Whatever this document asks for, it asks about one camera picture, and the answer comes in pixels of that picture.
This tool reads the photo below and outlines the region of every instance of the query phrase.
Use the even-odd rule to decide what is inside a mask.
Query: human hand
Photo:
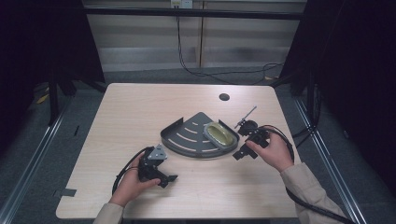
[[[280,173],[293,165],[288,146],[276,133],[270,133],[270,143],[266,148],[262,148],[250,140],[246,141],[246,145]]]
[[[129,165],[129,170],[125,173],[119,186],[114,192],[110,199],[110,203],[118,204],[119,206],[125,207],[125,205],[137,198],[145,189],[152,188],[160,184],[161,180],[151,179],[146,182],[141,182],[138,176],[137,167],[139,166],[140,158],[144,155],[142,152],[139,156],[134,159]]]

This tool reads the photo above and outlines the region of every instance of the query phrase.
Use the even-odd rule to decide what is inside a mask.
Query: black handheld controller
[[[163,147],[148,147],[145,155],[140,158],[138,166],[138,176],[141,181],[159,178],[161,180],[159,186],[165,188],[169,182],[175,181],[177,175],[165,175],[158,170],[158,166],[167,159]]]
[[[267,139],[269,138],[269,133],[265,130],[258,129],[258,125],[253,120],[242,120],[238,123],[241,127],[238,133],[242,136],[248,136],[247,140],[250,140],[261,147],[268,147]],[[238,151],[233,154],[236,160],[239,160],[245,156],[249,155],[251,158],[256,159],[257,153],[250,149],[246,144],[242,145]]]

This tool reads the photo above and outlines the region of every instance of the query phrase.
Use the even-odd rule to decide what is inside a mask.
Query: white wall
[[[85,0],[85,6],[170,7],[169,1]],[[193,8],[303,12],[305,1],[193,1]],[[108,71],[179,68],[174,17],[88,15]],[[261,66],[286,59],[297,21],[180,18],[188,67]]]

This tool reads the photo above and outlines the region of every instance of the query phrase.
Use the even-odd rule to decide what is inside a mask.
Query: wall outlet
[[[192,8],[192,0],[181,0],[182,8]]]
[[[181,8],[181,0],[171,0],[171,8]]]

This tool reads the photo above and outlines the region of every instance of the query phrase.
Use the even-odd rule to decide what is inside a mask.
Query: wooden table
[[[219,96],[227,93],[230,100]],[[162,129],[180,118],[204,112],[214,121],[234,127],[247,119],[279,128],[292,142],[290,130],[273,88],[231,85],[111,84],[96,114],[67,184],[74,197],[63,196],[59,218],[95,218],[111,197],[116,175],[137,151],[161,143]],[[245,137],[239,141],[243,145]],[[129,203],[124,217],[277,218],[296,217],[276,169],[260,157],[236,161],[233,152],[214,159],[195,159],[166,148],[159,167],[178,175],[165,189],[155,187]],[[296,163],[300,162],[294,149]]]

